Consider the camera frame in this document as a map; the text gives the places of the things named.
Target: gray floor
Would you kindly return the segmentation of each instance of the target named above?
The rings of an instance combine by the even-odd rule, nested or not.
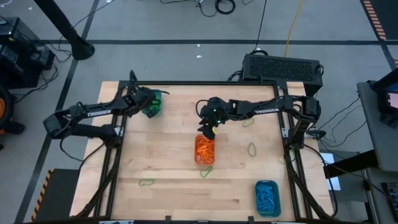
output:
[[[93,1],[58,0],[57,3],[74,24],[90,12]],[[205,13],[214,11],[212,2],[204,1]],[[98,7],[104,4],[106,1],[100,0]],[[285,40],[298,4],[297,0],[269,0],[261,39]],[[255,40],[262,6],[263,1],[260,0],[248,6],[237,1],[236,11],[231,15],[218,14],[206,18],[200,14],[193,1],[161,4],[155,0],[115,0],[95,14],[87,39]],[[19,16],[41,39],[56,40],[60,37],[60,33],[33,0],[14,0],[4,8],[0,7],[0,14],[4,17]],[[80,34],[85,22],[76,27]],[[291,39],[377,40],[359,0],[305,0]],[[244,54],[253,47],[238,44],[95,45],[95,55],[78,62],[64,107],[77,101],[95,102],[101,82],[127,80],[130,69],[136,72],[140,80],[226,80],[240,69]],[[285,50],[284,45],[259,47],[275,56],[283,56]],[[389,50],[398,59],[398,46],[389,46]],[[391,71],[378,45],[291,45],[288,57],[315,59],[325,66],[324,86],[317,96],[322,105],[319,124],[357,99],[357,82],[377,80]],[[26,125],[25,132],[20,136],[0,136],[0,143],[5,145],[0,152],[0,179],[3,180],[0,182],[0,223],[12,223],[15,220],[43,145],[45,130],[42,120],[55,110],[71,62],[72,59],[56,63],[59,77],[47,89],[31,94],[16,105],[15,119]],[[339,142],[363,123],[361,108],[350,114],[349,118],[335,129]],[[330,131],[337,121],[325,126],[325,130]],[[68,138],[65,149],[82,158],[85,144],[85,138]],[[360,129],[336,149],[372,149],[367,128]],[[59,141],[52,141],[25,221],[30,220],[46,172],[53,168],[77,169],[78,166],[79,163],[60,152]],[[363,213],[352,211],[350,208],[341,209],[338,216],[345,220],[363,220]]]

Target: black cable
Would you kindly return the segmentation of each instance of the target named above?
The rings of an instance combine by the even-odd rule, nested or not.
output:
[[[348,112],[348,113],[346,114],[346,116],[345,116],[344,118],[342,118],[341,120],[339,120],[339,122],[331,129],[331,136],[333,137],[333,140],[330,140],[330,139],[326,138],[326,136],[325,136],[325,139],[326,139],[326,140],[329,140],[329,141],[331,141],[331,142],[336,143],[336,138],[335,138],[335,135],[334,135],[335,128],[336,128],[343,120],[345,120],[345,119],[347,118],[347,116],[348,116],[350,113],[352,113],[354,110],[356,110],[357,108],[360,108],[360,107],[362,107],[362,105],[356,106],[354,109],[352,109],[350,112]]]
[[[323,144],[323,146],[325,147],[325,149],[326,149],[328,152],[330,152],[330,153],[332,153],[333,155],[339,157],[340,159],[346,159],[346,158],[344,158],[343,156],[341,156],[341,155],[339,155],[339,154],[337,154],[337,153],[335,153],[335,152],[332,152],[330,149],[328,149],[328,147],[323,143],[323,140],[322,140],[322,139],[320,139],[319,141],[321,142],[321,144]]]
[[[83,167],[83,164],[87,161],[87,159],[90,158],[92,155],[94,155],[94,153],[96,153],[98,150],[100,150],[104,145],[105,145],[105,142],[102,142],[102,144],[100,146],[98,146],[94,151],[92,151],[90,154],[88,154],[88,156],[86,158],[83,159],[83,161],[81,162],[81,164],[79,166],[79,174],[80,174],[81,168]]]
[[[348,136],[354,134],[356,131],[358,131],[359,129],[361,129],[365,124],[366,124],[366,120],[365,120],[365,122],[364,122],[359,128],[357,128],[357,129],[355,129],[354,131],[352,131],[352,132],[350,132],[349,134],[347,134],[347,136],[344,138],[344,141],[343,141],[342,143],[337,144],[337,145],[335,145],[335,146],[331,146],[331,145],[329,145],[327,142],[325,142],[325,144],[328,145],[329,147],[338,147],[338,146],[344,144],[344,142],[348,139]]]
[[[347,106],[346,108],[342,109],[341,111],[335,113],[335,115],[333,115],[332,118],[330,118],[325,124],[323,124],[320,128],[318,128],[318,130],[321,130],[321,128],[323,128],[327,123],[329,123],[331,120],[333,120],[333,118],[335,118],[338,114],[342,113],[344,110],[347,110],[348,108],[350,108],[350,106],[352,106],[352,105],[353,105],[355,102],[357,102],[358,100],[359,100],[359,97],[358,97],[358,99],[354,100],[349,106]],[[313,124],[308,128],[308,130],[310,130],[312,127],[314,127],[314,126],[317,124],[317,122],[313,123]]]
[[[198,2],[198,6],[199,6],[199,9],[200,9],[201,14],[204,15],[204,16],[206,16],[206,17],[213,17],[213,16],[215,16],[215,15],[217,14],[217,11],[215,11],[214,14],[212,14],[212,15],[206,15],[206,14],[203,12],[203,9],[202,9],[202,7],[201,7],[201,3],[200,3],[200,2]]]
[[[264,14],[266,13],[266,6],[267,6],[267,0],[264,2],[264,8],[263,8],[263,10],[262,10],[262,17],[261,17],[259,35],[258,35],[258,37],[257,37],[256,46],[254,47],[254,50],[253,50],[253,51],[255,51],[255,50],[257,49],[257,46],[259,45],[260,34],[261,34],[261,28],[262,28],[262,22],[264,21]]]
[[[71,53],[69,50],[63,50],[63,49],[61,49],[61,45],[59,45],[58,48],[55,48],[52,44],[50,44],[50,46],[51,46],[54,50],[58,50],[59,52],[63,52],[63,53],[65,53],[65,54],[68,55],[68,56],[66,57],[66,59],[60,60],[60,59],[58,58],[57,54],[54,54],[54,55],[55,55],[55,58],[57,59],[57,61],[58,61],[59,63],[66,62],[66,61],[72,56],[72,53]]]
[[[247,6],[248,4],[252,3],[254,0],[249,1],[248,3],[245,3],[244,0],[242,0],[242,4],[244,4],[245,6]]]
[[[219,5],[220,3],[226,4],[227,2],[232,3],[232,9],[229,10],[229,11],[222,11],[222,10],[218,7],[218,5]],[[220,13],[220,14],[222,14],[222,15],[229,15],[229,14],[231,14],[233,11],[235,11],[236,4],[235,4],[235,1],[234,1],[234,0],[215,0],[215,7],[216,7],[216,12],[218,12],[218,13]]]
[[[109,3],[107,3],[107,4],[103,5],[103,6],[101,6],[101,7],[99,7],[99,8],[97,8],[97,9],[94,10],[93,12],[90,12],[89,14],[87,14],[87,16],[83,17],[83,18],[80,19],[74,26],[72,26],[71,29],[72,29],[72,28],[75,28],[79,23],[81,23],[81,22],[82,22],[83,20],[85,20],[87,17],[90,17],[91,15],[93,15],[94,13],[96,13],[98,10],[103,9],[104,7],[108,6],[109,4],[111,4],[111,3],[114,2],[114,1],[116,1],[116,0],[112,0],[111,2],[109,2]],[[70,58],[70,56],[71,56],[72,53],[71,53],[69,50],[63,50],[63,49],[61,49],[61,40],[62,40],[62,37],[63,37],[63,35],[61,35],[60,40],[59,40],[59,42],[58,42],[58,49],[56,49],[52,44],[51,44],[51,46],[52,46],[55,50],[59,50],[59,51],[65,52],[65,53],[66,53],[66,52],[69,52],[67,59],[62,60],[62,62],[64,62],[64,61],[66,61],[66,60],[68,60],[68,59]]]
[[[242,70],[239,70],[239,71],[234,72],[231,76],[228,77],[228,79],[227,79],[226,81],[227,81],[227,82],[231,82],[232,79],[233,79],[235,76],[238,76],[238,81],[239,81],[239,80],[241,79],[241,77],[242,77]]]
[[[42,72],[42,73],[41,73],[41,76],[42,76],[42,79],[44,80],[44,84],[41,85],[41,86],[39,86],[39,87],[37,87],[37,88],[34,88],[33,90],[29,90],[27,93],[24,93],[24,94],[18,94],[18,93],[12,94],[12,95],[14,95],[14,96],[21,96],[21,97],[20,97],[18,100],[16,100],[14,103],[19,103],[19,102],[21,102],[25,97],[29,96],[31,93],[33,93],[33,92],[35,92],[35,91],[37,91],[37,90],[44,90],[44,89],[46,89],[46,88],[48,87],[48,84],[49,84],[50,82],[54,81],[54,80],[58,77],[58,68],[57,68],[57,66],[54,65],[54,64],[53,64],[52,66],[53,66],[53,68],[55,68],[55,71],[54,71],[54,74],[51,76],[51,78],[46,79],[46,78],[44,77],[43,72]]]
[[[309,149],[315,151],[318,155],[320,155],[320,153],[319,153],[318,151],[314,150],[314,148],[309,147],[309,146],[307,146],[307,145],[304,145],[304,146],[306,146],[307,148],[309,148]],[[362,176],[362,175],[358,175],[358,174],[354,174],[354,173],[345,171],[345,170],[343,170],[342,168],[340,168],[340,167],[338,167],[338,166],[335,166],[335,165],[333,165],[333,164],[331,164],[331,163],[329,163],[329,162],[325,162],[325,163],[328,164],[329,166],[332,166],[332,167],[335,168],[335,169],[338,169],[338,170],[342,171],[342,172],[345,173],[345,174],[354,175],[354,176],[356,176],[356,177],[360,177],[360,178],[364,179],[366,182],[368,182],[369,184],[371,184],[378,192],[382,193],[388,200],[392,201],[392,199],[390,198],[389,195],[386,195],[386,194],[384,193],[383,190],[381,190],[379,187],[377,187],[377,186],[376,186],[374,183],[372,183],[368,178],[366,178],[366,177],[364,177],[364,176]]]
[[[197,101],[197,103],[196,103],[196,105],[195,105],[195,110],[196,110],[197,115],[198,115],[199,118],[201,118],[201,116],[200,116],[200,114],[199,114],[199,111],[198,111],[198,105],[199,105],[200,102],[209,102],[209,101],[208,101],[208,100],[198,100],[198,101]]]
[[[321,128],[323,128],[327,123],[329,123],[330,121],[333,120],[333,118],[335,118],[337,115],[339,115],[340,113],[342,113],[344,110],[347,110],[348,108],[350,108],[350,106],[352,106],[355,102],[357,102],[359,100],[359,97],[354,100],[349,106],[347,106],[346,108],[342,109],[341,111],[337,112],[332,118],[330,118],[325,124],[323,124],[322,126],[320,126],[320,128],[318,128],[318,130],[321,130]]]
[[[185,2],[189,0],[180,0],[180,1],[169,1],[169,2],[163,2],[162,0],[159,0],[162,4],[169,4],[169,3],[178,3],[178,2]]]
[[[315,150],[313,147],[308,146],[306,144],[304,144],[304,146],[307,147],[308,149],[311,149],[312,151],[314,151],[319,156],[319,158],[321,158],[323,165],[326,166],[326,161],[324,160],[322,155],[317,150]],[[329,171],[326,170],[326,178],[329,180],[329,184],[330,184],[330,188],[331,188],[331,194],[333,195],[333,199],[335,201],[335,211],[333,212],[331,217],[335,218],[336,215],[337,215],[337,212],[338,212],[338,204],[337,204],[336,192],[335,192],[335,189],[333,188],[333,184],[331,183],[331,178],[329,178],[329,176],[330,176],[329,175]]]
[[[66,137],[62,138],[61,141],[60,141],[60,149],[61,149],[61,151],[62,151],[65,155],[67,155],[69,158],[74,159],[74,160],[79,161],[79,162],[83,162],[83,160],[78,159],[78,158],[76,158],[76,157],[74,157],[74,156],[71,156],[69,153],[67,153],[67,152],[64,150],[64,148],[62,147],[62,143],[63,143],[63,140],[65,140],[65,138],[66,138]]]
[[[83,103],[80,102],[80,101],[77,102],[75,106],[81,106],[81,107],[84,108]],[[69,130],[68,130],[66,133],[64,133],[64,134],[63,134],[63,137],[61,138],[61,141],[60,141],[60,149],[61,149],[61,151],[62,151],[65,155],[67,155],[69,158],[74,159],[74,160],[79,161],[79,162],[83,162],[83,160],[78,159],[78,158],[76,158],[76,157],[74,157],[74,156],[71,156],[71,155],[70,155],[69,153],[67,153],[66,150],[64,150],[64,148],[62,147],[63,140],[65,140],[65,138],[69,136],[68,133],[70,133],[70,132],[72,131],[72,129],[73,129],[73,126],[69,126],[69,125],[70,125],[71,122],[76,118],[77,113],[78,113],[78,108],[76,108],[75,114],[73,114],[73,116],[69,119],[68,123],[67,123],[63,128],[61,128],[59,131],[57,131],[57,133],[62,133],[62,132],[64,132],[66,129],[69,128]]]

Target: orange container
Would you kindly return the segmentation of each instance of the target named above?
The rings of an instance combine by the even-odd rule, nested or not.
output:
[[[200,166],[210,166],[215,159],[215,141],[209,140],[202,134],[195,138],[195,164]]]

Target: yellow and black hazard tape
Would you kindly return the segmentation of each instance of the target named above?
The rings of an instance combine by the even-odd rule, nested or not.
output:
[[[32,218],[30,218],[30,220],[32,222],[36,222],[37,212],[39,212],[40,205],[43,202],[45,189],[47,188],[47,185],[49,184],[49,180],[50,180],[50,177],[51,177],[51,174],[52,174],[53,171],[54,171],[54,169],[50,169],[47,172],[47,175],[45,176],[44,184],[43,184],[42,190],[40,191],[39,199],[37,199],[36,206],[35,206],[35,209],[33,211]]]
[[[376,32],[379,35],[380,39],[386,40],[386,33],[384,32],[384,29],[380,24],[379,18],[377,18],[376,13],[374,12],[371,2],[363,1],[363,3],[365,4],[366,10],[372,19],[373,26],[374,28],[376,28]]]

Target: black ventilated box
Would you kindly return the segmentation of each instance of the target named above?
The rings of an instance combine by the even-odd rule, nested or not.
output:
[[[323,85],[322,70],[317,60],[246,54],[243,80],[303,82],[307,96],[313,96]]]

